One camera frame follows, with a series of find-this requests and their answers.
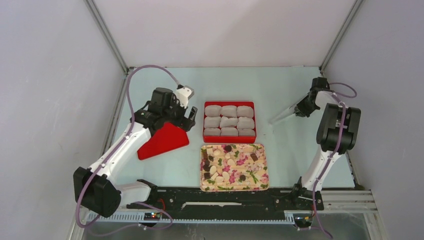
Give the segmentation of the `silver serving tongs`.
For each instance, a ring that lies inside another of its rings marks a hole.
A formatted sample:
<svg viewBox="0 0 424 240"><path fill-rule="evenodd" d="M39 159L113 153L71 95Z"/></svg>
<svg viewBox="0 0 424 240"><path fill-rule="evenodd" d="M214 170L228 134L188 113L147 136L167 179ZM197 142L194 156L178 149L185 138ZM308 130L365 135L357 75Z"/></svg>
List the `silver serving tongs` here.
<svg viewBox="0 0 424 240"><path fill-rule="evenodd" d="M270 125L276 124L290 116L296 116L296 117L305 117L303 113L300 112L298 109L298 104L300 104L307 96L303 96L302 98L298 99L295 103L291 104L289 107L283 109L280 111L277 115L272 117L268 123Z"/></svg>

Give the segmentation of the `white oval chocolate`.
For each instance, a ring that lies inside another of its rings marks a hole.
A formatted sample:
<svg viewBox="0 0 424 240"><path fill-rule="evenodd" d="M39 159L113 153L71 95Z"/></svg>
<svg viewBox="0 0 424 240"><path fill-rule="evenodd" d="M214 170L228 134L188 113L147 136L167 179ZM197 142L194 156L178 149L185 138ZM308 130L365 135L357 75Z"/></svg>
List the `white oval chocolate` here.
<svg viewBox="0 0 424 240"><path fill-rule="evenodd" d="M217 172L217 167L216 166L211 166L209 169L209 173L211 176L213 176L215 173Z"/></svg>
<svg viewBox="0 0 424 240"><path fill-rule="evenodd" d="M230 179L230 174L227 171L223 171L222 177L223 177L224 181L228 181Z"/></svg>

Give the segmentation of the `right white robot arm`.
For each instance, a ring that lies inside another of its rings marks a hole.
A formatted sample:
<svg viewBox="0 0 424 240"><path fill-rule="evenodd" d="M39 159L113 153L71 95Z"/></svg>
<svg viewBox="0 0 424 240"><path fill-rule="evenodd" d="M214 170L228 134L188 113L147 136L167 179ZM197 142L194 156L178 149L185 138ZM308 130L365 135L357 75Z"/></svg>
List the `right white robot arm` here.
<svg viewBox="0 0 424 240"><path fill-rule="evenodd" d="M324 77L314 78L307 95L294 106L297 117L309 117L317 110L323 111L316 133L318 149L290 196L297 209L304 209L317 197L331 167L355 146L358 136L361 110L346 106Z"/></svg>

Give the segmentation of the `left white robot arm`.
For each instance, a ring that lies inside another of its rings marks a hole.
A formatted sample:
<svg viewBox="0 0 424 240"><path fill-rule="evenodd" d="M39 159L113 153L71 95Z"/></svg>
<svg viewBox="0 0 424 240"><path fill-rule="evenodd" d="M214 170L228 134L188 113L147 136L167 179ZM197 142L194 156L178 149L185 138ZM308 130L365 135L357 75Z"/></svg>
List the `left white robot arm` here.
<svg viewBox="0 0 424 240"><path fill-rule="evenodd" d="M73 174L75 201L102 217L110 217L121 207L140 202L145 208L153 208L158 194L154 185L145 180L118 184L117 179L124 166L137 151L164 127L172 124L188 132L195 125L198 109L192 107L185 116L194 90L179 85L176 91L157 87L151 99L137 111L131 111L130 122L119 139L88 168L79 167Z"/></svg>

